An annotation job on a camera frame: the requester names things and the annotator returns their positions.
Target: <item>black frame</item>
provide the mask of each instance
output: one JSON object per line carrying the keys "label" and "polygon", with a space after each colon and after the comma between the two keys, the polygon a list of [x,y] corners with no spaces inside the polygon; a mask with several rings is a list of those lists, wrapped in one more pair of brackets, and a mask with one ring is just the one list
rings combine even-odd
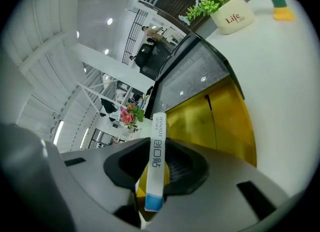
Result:
{"label": "black frame", "polygon": [[237,86],[242,98],[245,99],[245,96],[243,94],[243,91],[241,89],[239,81],[237,79],[237,76],[234,73],[234,70],[232,69],[232,67],[229,64],[226,57],[224,57],[221,52],[219,52],[214,46],[212,46],[210,43],[208,43],[206,40],[204,40],[201,36],[199,36],[198,34],[196,34],[194,32],[190,32],[177,45],[177,47],[174,49],[172,54],[163,63],[163,65],[159,71],[159,74],[155,80],[152,92],[150,94],[150,97],[149,97],[150,100],[149,100],[148,106],[144,112],[144,116],[146,118],[152,119],[151,114],[152,114],[152,110],[153,110],[153,107],[155,104],[155,99],[156,99],[156,95],[158,92],[159,84],[164,80],[164,78],[169,74],[169,72],[176,65],[178,65],[178,63],[200,42],[203,45],[207,46],[209,49],[211,49],[218,56],[218,58],[220,58],[222,60],[223,64],[225,65],[228,72],[230,73],[232,80],[234,81],[235,85]]}

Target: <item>white table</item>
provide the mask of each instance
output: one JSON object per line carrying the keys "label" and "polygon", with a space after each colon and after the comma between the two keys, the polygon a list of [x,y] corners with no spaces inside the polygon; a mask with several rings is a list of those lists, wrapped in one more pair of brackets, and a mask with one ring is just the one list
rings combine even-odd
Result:
{"label": "white table", "polygon": [[292,196],[319,161],[320,45],[301,5],[286,1],[296,21],[276,21],[271,0],[251,0],[253,24],[206,40],[227,58],[243,90],[257,168]]}
{"label": "white table", "polygon": [[[149,104],[150,96],[147,97],[142,110],[146,111]],[[136,122],[138,131],[130,132],[128,135],[128,141],[132,141],[139,138],[147,138],[151,136],[152,120],[143,118],[143,122]]]}

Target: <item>black metal railing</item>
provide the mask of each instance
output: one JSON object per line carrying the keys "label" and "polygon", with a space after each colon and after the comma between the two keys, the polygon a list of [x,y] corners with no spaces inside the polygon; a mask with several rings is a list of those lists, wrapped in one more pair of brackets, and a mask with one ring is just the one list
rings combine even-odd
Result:
{"label": "black metal railing", "polygon": [[125,63],[127,65],[129,64],[130,56],[132,55],[132,51],[134,49],[138,34],[141,31],[141,27],[143,26],[147,15],[148,13],[143,10],[138,10],[138,12],[136,13],[134,22],[132,24],[132,27],[124,48],[122,63]]}

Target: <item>yellow panel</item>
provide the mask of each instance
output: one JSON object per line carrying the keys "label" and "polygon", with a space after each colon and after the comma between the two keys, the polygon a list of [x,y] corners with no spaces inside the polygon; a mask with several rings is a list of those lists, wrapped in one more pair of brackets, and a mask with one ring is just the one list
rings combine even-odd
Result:
{"label": "yellow panel", "polygon": [[218,149],[257,166],[250,117],[230,76],[166,114],[170,138]]}
{"label": "yellow panel", "polygon": [[249,114],[238,89],[230,83],[209,94],[217,149],[257,166],[256,144]]}
{"label": "yellow panel", "polygon": [[137,198],[145,198],[146,197],[146,193],[143,192],[143,190],[140,188],[140,181],[139,181],[138,190],[136,191],[136,197]]}
{"label": "yellow panel", "polygon": [[168,111],[167,123],[170,138],[216,149],[215,127],[204,96]]}

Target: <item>potted plant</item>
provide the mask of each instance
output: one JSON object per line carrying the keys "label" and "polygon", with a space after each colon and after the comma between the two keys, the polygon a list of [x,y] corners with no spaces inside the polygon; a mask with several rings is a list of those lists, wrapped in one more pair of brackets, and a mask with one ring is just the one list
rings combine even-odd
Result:
{"label": "potted plant", "polygon": [[120,107],[121,110],[121,121],[126,126],[137,128],[136,122],[143,122],[145,111],[140,109],[140,106],[134,103],[127,103],[127,108]]}
{"label": "potted plant", "polygon": [[255,20],[244,0],[197,0],[188,11],[185,17],[179,17],[182,21],[188,23],[198,16],[210,15],[222,34],[236,32]]}

